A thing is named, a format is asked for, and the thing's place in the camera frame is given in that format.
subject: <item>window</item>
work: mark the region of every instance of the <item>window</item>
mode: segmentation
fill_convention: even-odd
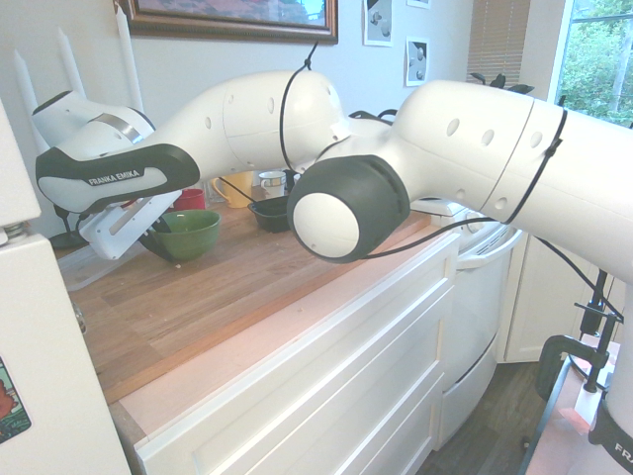
[[[608,122],[633,122],[633,0],[576,0],[557,101]]]
[[[491,82],[504,74],[507,85],[518,83],[529,10],[530,0],[474,1],[469,75],[478,72]]]

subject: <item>tree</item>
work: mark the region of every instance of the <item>tree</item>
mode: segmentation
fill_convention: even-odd
[[[577,0],[575,18],[621,15],[633,0]],[[574,23],[570,29],[561,95],[570,109],[617,124],[633,121],[630,51],[633,21]]]

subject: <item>window blinds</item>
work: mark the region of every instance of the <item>window blinds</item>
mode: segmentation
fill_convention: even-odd
[[[490,83],[505,74],[508,86],[518,83],[523,57],[530,0],[475,0],[468,81],[479,82],[471,72],[483,74]]]

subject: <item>black bowl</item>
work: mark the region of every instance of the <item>black bowl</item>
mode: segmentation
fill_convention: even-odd
[[[257,224],[269,233],[282,233],[290,230],[287,207],[287,196],[256,201],[248,205],[248,209],[255,215]]]

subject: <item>white cabinet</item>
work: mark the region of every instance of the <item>white cabinet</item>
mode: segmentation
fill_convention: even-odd
[[[561,249],[595,282],[598,269]],[[503,308],[497,360],[538,361],[547,338],[553,334],[580,336],[584,310],[592,291],[576,272],[535,237],[518,246],[510,264],[507,298]],[[624,284],[609,277],[605,286],[609,301],[623,309]],[[616,331],[615,339],[620,333]]]
[[[414,474],[437,437],[446,236],[136,448],[147,475]]]

